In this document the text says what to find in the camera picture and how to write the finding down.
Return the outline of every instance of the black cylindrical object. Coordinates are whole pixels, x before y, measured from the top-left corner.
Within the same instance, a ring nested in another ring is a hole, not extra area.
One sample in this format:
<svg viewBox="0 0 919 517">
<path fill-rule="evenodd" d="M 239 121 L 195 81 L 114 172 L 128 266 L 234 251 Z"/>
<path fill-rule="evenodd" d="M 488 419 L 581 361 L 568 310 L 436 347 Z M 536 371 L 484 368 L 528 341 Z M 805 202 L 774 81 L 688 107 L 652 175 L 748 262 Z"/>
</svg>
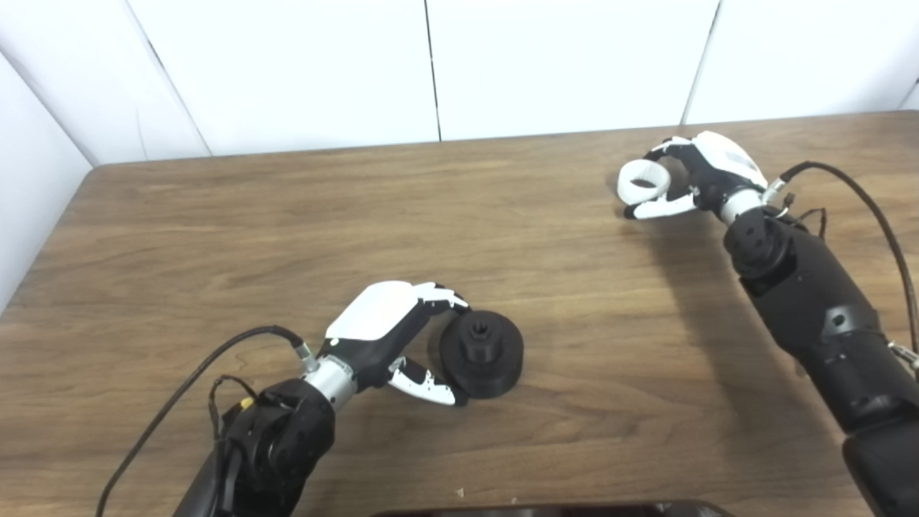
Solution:
<svg viewBox="0 0 919 517">
<path fill-rule="evenodd" d="M 470 397 L 500 396 L 523 371 L 523 337 L 504 316 L 470 311 L 444 329 L 440 360 L 448 380 Z"/>
</svg>

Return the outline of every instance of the silver metal cylinder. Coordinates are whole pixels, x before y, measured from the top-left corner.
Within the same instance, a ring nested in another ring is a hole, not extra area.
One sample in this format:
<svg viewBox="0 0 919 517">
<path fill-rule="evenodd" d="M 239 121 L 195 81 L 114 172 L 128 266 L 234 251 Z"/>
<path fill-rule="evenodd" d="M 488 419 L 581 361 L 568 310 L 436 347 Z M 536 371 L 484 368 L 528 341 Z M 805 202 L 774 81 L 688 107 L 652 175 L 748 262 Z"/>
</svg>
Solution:
<svg viewBox="0 0 919 517">
<path fill-rule="evenodd" d="M 721 207 L 720 218 L 723 223 L 730 226 L 740 214 L 761 206 L 763 198 L 760 193 L 754 189 L 744 189 L 728 198 Z"/>
<path fill-rule="evenodd" d="M 335 413 L 357 392 L 354 371 L 335 356 L 326 355 L 316 361 L 317 368 L 307 372 L 303 380 L 310 383 L 332 404 Z"/>
</svg>

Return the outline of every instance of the white robotic finger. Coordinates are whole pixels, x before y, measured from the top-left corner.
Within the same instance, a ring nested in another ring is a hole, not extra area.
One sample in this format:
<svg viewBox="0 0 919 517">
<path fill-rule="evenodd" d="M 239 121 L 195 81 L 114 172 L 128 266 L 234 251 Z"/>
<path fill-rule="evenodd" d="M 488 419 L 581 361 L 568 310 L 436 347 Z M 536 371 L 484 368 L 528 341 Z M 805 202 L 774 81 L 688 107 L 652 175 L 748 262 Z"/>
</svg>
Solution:
<svg viewBox="0 0 919 517">
<path fill-rule="evenodd" d="M 667 201 L 661 198 L 657 201 L 646 201 L 626 207 L 626 219 L 653 219 L 654 217 L 667 217 L 678 213 L 696 210 L 693 195 L 687 194 L 682 198 Z"/>
<path fill-rule="evenodd" d="M 651 160 L 632 160 L 619 170 L 616 193 L 632 205 L 655 200 L 670 189 L 670 172 Z"/>
</svg>

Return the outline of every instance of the black object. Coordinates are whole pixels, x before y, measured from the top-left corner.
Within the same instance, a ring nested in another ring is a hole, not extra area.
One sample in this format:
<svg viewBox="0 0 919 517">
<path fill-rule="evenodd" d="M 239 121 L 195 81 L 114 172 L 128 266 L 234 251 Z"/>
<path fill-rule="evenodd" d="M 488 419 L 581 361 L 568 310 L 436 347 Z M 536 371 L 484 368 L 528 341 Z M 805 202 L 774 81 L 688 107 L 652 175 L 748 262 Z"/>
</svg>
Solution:
<svg viewBox="0 0 919 517">
<path fill-rule="evenodd" d="M 335 412 L 300 378 L 270 386 L 252 404 L 224 415 L 222 461 L 211 453 L 174 517 L 293 513 L 306 478 L 335 442 Z"/>
<path fill-rule="evenodd" d="M 516 325 L 491 311 L 470 311 L 440 336 L 444 375 L 472 398 L 507 393 L 523 371 L 523 337 Z"/>
<path fill-rule="evenodd" d="M 134 458 L 141 451 L 141 448 L 143 448 L 144 444 L 147 443 L 147 440 L 150 438 L 150 436 L 153 435 L 153 432 L 156 430 L 156 427 L 160 425 L 160 422 L 166 418 L 166 414 L 168 414 L 176 402 L 178 402 L 178 399 L 181 398 L 186 391 L 188 391 L 191 385 L 195 384 L 195 381 L 201 377 L 204 371 L 207 370 L 208 367 L 213 364 L 214 361 L 216 361 L 217 358 L 220 357 L 224 352 L 245 341 L 246 339 L 250 339 L 254 336 L 259 336 L 262 334 L 272 334 L 274 336 L 282 337 L 289 341 L 290 346 L 293 347 L 294 350 L 304 346 L 303 338 L 300 336 L 294 334 L 284 327 L 270 325 L 267 327 L 250 328 L 241 334 L 237 334 L 227 342 L 223 343 L 221 346 L 217 347 L 215 351 L 211 352 L 210 355 L 203 362 L 201 362 L 198 368 L 195 368 L 195 371 L 188 376 L 188 379 L 182 382 L 176 392 L 169 397 L 169 400 L 167 400 L 159 412 L 156 413 L 156 416 L 153 417 L 153 420 L 150 422 L 147 428 L 143 430 L 141 437 L 137 439 L 137 442 L 131 447 L 130 451 L 128 451 L 124 459 L 121 460 L 121 465 L 119 465 L 119 467 L 112 474 L 111 478 L 108 480 L 108 483 L 106 483 L 105 488 L 102 489 L 102 495 L 99 496 L 99 503 L 96 505 L 96 517 L 102 517 L 103 513 L 105 513 L 106 503 L 108 502 L 108 495 L 115 487 L 115 484 L 118 483 L 121 475 L 124 474 L 126 470 L 128 470 L 130 463 L 134 461 Z"/>
<path fill-rule="evenodd" d="M 811 377 L 848 435 L 845 463 L 876 515 L 919 515 L 919 386 L 887 349 L 877 312 L 817 236 L 762 210 L 724 239 L 776 344 Z"/>
</svg>

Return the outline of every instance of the cable connector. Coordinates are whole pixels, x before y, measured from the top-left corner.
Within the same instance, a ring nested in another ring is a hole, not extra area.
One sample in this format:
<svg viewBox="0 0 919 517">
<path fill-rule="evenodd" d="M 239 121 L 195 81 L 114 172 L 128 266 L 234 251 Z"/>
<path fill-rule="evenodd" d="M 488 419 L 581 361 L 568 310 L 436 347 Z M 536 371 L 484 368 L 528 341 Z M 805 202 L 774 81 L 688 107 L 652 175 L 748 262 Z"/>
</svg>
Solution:
<svg viewBox="0 0 919 517">
<path fill-rule="evenodd" d="M 310 350 L 310 346 L 306 344 L 306 341 L 302 341 L 299 346 L 294 347 L 293 351 L 297 352 L 297 356 L 303 361 L 303 370 L 306 373 L 315 372 L 319 368 L 316 356 L 312 355 L 312 350 Z"/>
<path fill-rule="evenodd" d="M 776 198 L 778 193 L 785 188 L 786 185 L 788 185 L 788 183 L 782 180 L 782 178 L 777 178 L 775 181 L 770 183 L 769 186 L 766 187 L 766 190 L 763 191 L 763 204 L 769 204 L 773 199 Z"/>
<path fill-rule="evenodd" d="M 899 357 L 904 362 L 910 365 L 910 369 L 914 372 L 919 372 L 919 354 L 916 354 L 914 351 L 902 347 L 893 341 L 887 343 L 887 348 L 891 349 L 893 355 Z"/>
</svg>

